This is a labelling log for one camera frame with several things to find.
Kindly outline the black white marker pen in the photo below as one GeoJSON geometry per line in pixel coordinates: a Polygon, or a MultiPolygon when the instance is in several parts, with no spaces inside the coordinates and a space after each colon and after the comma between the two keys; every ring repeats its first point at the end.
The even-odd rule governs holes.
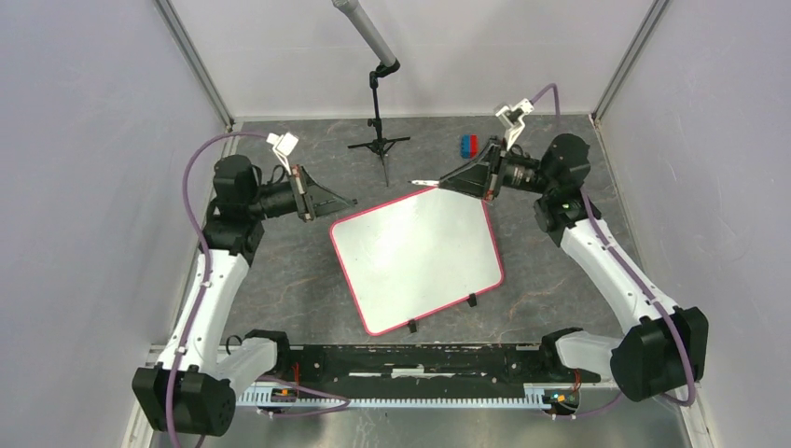
{"type": "Polygon", "coordinates": [[[411,185],[418,186],[418,187],[425,187],[425,188],[438,188],[439,182],[436,180],[411,180],[409,181],[411,185]]]}

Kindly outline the whiteboard with pink frame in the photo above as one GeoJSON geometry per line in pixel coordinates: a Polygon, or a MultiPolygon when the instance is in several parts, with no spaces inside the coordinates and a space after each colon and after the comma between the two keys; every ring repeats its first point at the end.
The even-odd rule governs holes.
{"type": "Polygon", "coordinates": [[[502,285],[487,204],[428,188],[344,217],[329,238],[367,334],[380,336],[502,285]]]}

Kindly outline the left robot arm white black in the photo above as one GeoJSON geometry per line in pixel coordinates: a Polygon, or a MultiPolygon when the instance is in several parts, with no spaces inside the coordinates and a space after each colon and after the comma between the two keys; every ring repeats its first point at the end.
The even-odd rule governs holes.
{"type": "Polygon", "coordinates": [[[215,164],[215,197],[199,227],[200,254],[187,302],[158,360],[132,378],[149,424],[174,438],[224,435],[249,386],[264,375],[282,380],[293,370],[282,331],[250,330],[239,348],[218,356],[231,306],[264,236],[264,220],[295,215],[311,222],[357,203],[321,185],[300,165],[278,179],[261,177],[242,155],[215,164]]]}

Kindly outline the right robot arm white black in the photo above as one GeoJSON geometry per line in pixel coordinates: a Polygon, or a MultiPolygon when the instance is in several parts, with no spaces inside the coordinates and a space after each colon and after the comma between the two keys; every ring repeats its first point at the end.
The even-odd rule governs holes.
{"type": "Polygon", "coordinates": [[[589,151],[571,133],[557,135],[539,159],[493,138],[437,186],[487,202],[502,189],[536,194],[540,230],[583,270],[618,320],[619,338],[579,328],[544,337],[538,366],[546,378],[561,381],[574,370],[588,371],[614,380],[634,402],[662,396],[689,407],[704,375],[708,319],[700,308],[683,308],[662,292],[618,243],[583,190],[589,151]]]}

